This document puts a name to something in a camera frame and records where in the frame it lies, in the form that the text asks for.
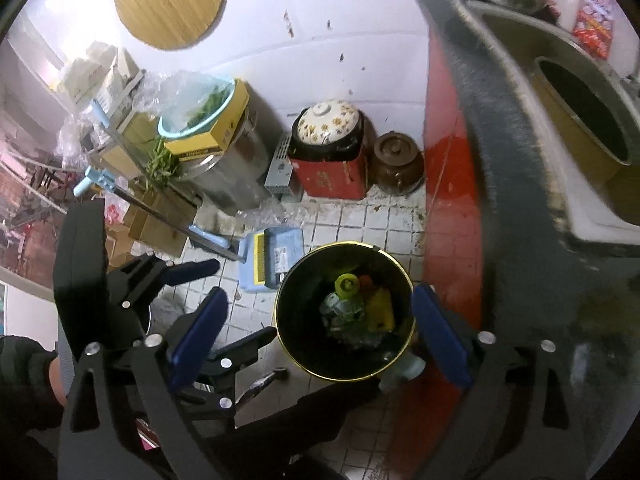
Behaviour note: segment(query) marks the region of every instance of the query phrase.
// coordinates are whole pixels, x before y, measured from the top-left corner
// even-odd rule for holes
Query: floral pot lid
[[[331,144],[350,134],[359,118],[358,109],[347,101],[322,101],[300,116],[298,139],[315,146]]]

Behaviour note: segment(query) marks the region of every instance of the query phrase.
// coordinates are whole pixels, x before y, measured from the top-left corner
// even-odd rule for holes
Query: person's arm
[[[0,338],[0,408],[17,433],[59,426],[64,400],[55,352],[26,337]]]

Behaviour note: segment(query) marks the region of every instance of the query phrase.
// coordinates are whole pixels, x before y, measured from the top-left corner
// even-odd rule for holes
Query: sink
[[[535,18],[474,0],[458,12],[514,83],[569,229],[584,241],[640,245],[640,114],[609,65]]]

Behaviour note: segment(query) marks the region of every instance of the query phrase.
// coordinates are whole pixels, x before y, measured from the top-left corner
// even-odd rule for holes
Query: red food package
[[[574,36],[594,57],[607,59],[613,41],[615,0],[582,0],[574,25]]]

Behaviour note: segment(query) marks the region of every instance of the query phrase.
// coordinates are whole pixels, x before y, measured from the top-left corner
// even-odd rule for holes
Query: yellow cardboard box
[[[164,145],[180,160],[191,160],[210,153],[224,152],[233,139],[248,102],[249,92],[246,85],[242,80],[236,79],[236,90],[231,101],[208,132],[186,139],[170,140]]]

